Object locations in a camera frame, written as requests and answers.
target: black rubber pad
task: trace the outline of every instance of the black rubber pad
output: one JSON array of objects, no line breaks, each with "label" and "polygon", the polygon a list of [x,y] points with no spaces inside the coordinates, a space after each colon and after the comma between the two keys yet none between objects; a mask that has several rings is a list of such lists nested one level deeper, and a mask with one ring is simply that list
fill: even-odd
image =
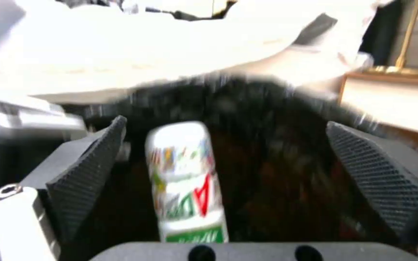
[{"label": "black rubber pad", "polygon": [[418,153],[394,140],[329,122],[327,135],[358,188],[403,241],[417,238]]},{"label": "black rubber pad", "polygon": [[95,205],[122,144],[126,122],[125,117],[116,117],[73,165],[46,183],[61,241],[73,239]]}]

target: white fabric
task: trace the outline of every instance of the white fabric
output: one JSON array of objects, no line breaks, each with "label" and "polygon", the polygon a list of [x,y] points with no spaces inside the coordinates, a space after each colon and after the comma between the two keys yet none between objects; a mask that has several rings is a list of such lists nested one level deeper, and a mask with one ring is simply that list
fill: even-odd
[{"label": "white fabric", "polygon": [[[280,76],[294,84],[334,78],[354,68],[333,51],[300,58],[285,49],[323,13],[323,5],[312,5],[317,0],[267,0],[264,5],[240,0],[225,20],[198,22],[166,14],[124,15],[92,5],[68,9],[54,0],[16,1],[27,14],[0,43],[0,89],[55,94],[53,102],[103,101],[112,90],[224,68]],[[280,58],[271,62],[272,55]],[[318,73],[322,66],[335,71]],[[104,90],[111,92],[89,99],[73,95]]]},{"label": "white fabric", "polygon": [[339,53],[352,63],[362,44],[362,38],[379,6],[393,0],[315,0],[324,12],[336,18],[336,25],[319,36],[309,46]]},{"label": "white fabric", "polygon": [[0,44],[0,73],[160,68],[189,75],[256,61],[289,46],[317,15],[258,23],[187,22],[116,8],[68,9],[54,0],[17,0],[26,17]]}]

